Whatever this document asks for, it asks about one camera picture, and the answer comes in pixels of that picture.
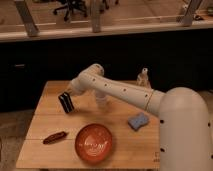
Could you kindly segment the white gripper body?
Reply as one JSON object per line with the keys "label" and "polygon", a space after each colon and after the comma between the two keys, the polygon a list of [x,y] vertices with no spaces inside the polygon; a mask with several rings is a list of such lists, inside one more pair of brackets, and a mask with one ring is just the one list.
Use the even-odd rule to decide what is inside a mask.
{"label": "white gripper body", "polygon": [[82,95],[84,93],[84,89],[81,86],[79,80],[77,78],[74,78],[69,82],[69,84],[66,88],[66,92],[70,96],[78,96],[78,95]]}

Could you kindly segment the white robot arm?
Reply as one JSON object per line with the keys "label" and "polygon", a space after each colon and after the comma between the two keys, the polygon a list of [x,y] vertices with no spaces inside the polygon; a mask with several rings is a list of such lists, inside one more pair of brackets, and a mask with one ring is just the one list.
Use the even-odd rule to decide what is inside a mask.
{"label": "white robot arm", "polygon": [[213,171],[211,121],[205,100],[194,90],[167,92],[114,81],[95,63],[68,84],[68,92],[89,89],[123,100],[159,118],[160,171]]}

